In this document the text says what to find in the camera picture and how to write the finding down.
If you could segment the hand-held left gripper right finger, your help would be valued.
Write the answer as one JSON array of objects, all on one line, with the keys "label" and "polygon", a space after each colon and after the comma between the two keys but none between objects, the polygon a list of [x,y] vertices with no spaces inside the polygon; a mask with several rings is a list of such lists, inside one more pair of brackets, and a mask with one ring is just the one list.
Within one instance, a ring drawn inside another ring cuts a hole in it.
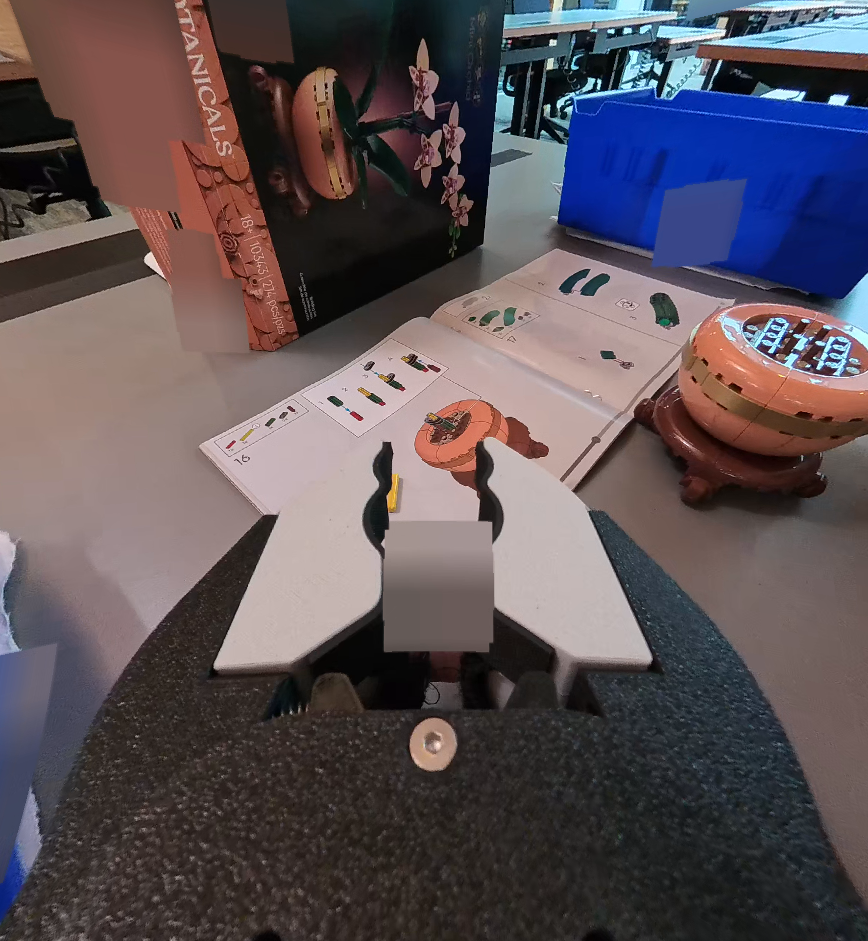
[{"label": "hand-held left gripper right finger", "polygon": [[586,505],[497,439],[482,442],[498,500],[494,607],[554,652],[553,673],[638,672],[653,656]]}]

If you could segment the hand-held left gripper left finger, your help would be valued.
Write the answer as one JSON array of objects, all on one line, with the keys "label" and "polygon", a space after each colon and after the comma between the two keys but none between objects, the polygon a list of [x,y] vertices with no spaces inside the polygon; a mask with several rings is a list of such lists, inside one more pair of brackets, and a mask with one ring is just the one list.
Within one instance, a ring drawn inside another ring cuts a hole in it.
[{"label": "hand-held left gripper left finger", "polygon": [[217,674],[293,672],[379,613],[392,473],[389,441],[362,445],[277,514]]}]

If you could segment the grey desk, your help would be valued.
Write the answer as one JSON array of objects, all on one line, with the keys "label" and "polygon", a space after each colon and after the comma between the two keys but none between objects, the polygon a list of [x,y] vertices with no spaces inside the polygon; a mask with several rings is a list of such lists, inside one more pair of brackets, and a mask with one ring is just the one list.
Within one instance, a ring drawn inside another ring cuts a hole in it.
[{"label": "grey desk", "polygon": [[[562,248],[738,300],[745,288],[569,237],[553,222],[564,150],[490,174],[484,246],[273,354],[182,349],[169,290],[128,217],[0,243],[0,531],[17,543],[17,641],[56,643],[35,793],[45,830],[105,695],[159,620],[257,519],[200,444],[323,378],[415,315]],[[579,490],[722,629],[788,731],[868,905],[868,437],[828,453],[824,494],[723,492],[683,506],[635,426]]]}]

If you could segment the open instruction booklet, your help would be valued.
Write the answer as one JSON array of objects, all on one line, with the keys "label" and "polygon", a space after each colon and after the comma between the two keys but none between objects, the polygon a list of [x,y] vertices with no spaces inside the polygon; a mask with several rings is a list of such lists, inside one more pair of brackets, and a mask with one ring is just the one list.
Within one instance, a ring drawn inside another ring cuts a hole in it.
[{"label": "open instruction booklet", "polygon": [[732,303],[556,249],[401,325],[361,358],[205,441],[264,514],[351,453],[393,447],[406,520],[475,517],[475,447],[496,438],[576,488]]}]

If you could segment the peach brick flowerpot model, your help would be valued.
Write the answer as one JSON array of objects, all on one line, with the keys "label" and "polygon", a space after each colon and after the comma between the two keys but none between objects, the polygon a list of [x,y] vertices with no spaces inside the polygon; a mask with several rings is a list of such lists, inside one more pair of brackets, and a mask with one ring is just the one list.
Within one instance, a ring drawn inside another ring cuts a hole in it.
[{"label": "peach brick flowerpot model", "polygon": [[675,388],[636,420],[685,464],[680,499],[725,487],[819,496],[822,453],[868,434],[868,333],[777,303],[712,314],[682,351]]}]

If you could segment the orange floral toy box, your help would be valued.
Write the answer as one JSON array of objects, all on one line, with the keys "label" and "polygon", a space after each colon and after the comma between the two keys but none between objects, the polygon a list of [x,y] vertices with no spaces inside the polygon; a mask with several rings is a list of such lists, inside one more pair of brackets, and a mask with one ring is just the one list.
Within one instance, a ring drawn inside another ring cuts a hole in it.
[{"label": "orange floral toy box", "polygon": [[183,209],[132,209],[161,274],[215,237],[274,351],[480,246],[502,2],[163,2],[205,139]]}]

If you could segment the large blue plastic bin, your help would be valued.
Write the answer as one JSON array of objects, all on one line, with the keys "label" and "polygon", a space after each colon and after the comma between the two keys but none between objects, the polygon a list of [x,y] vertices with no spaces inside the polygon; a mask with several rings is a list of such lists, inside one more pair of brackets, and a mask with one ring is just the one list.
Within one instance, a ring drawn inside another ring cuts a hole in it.
[{"label": "large blue plastic bin", "polygon": [[843,298],[868,274],[868,109],[652,88],[576,100],[558,222]]}]

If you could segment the wooden top office table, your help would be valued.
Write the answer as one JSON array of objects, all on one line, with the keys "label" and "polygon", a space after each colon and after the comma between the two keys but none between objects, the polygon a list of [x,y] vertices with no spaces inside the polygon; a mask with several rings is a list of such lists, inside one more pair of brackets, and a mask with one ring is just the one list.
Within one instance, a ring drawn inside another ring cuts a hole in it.
[{"label": "wooden top office table", "polygon": [[543,125],[549,125],[543,116],[548,62],[568,61],[582,34],[590,38],[590,53],[605,56],[604,86],[610,90],[619,85],[628,50],[651,47],[662,24],[677,26],[681,19],[674,11],[595,8],[506,15],[500,64],[519,69],[521,80],[503,133],[540,137]]},{"label": "wooden top office table", "polygon": [[699,56],[719,65],[711,90],[752,94],[763,85],[868,107],[868,14],[704,43]]}]

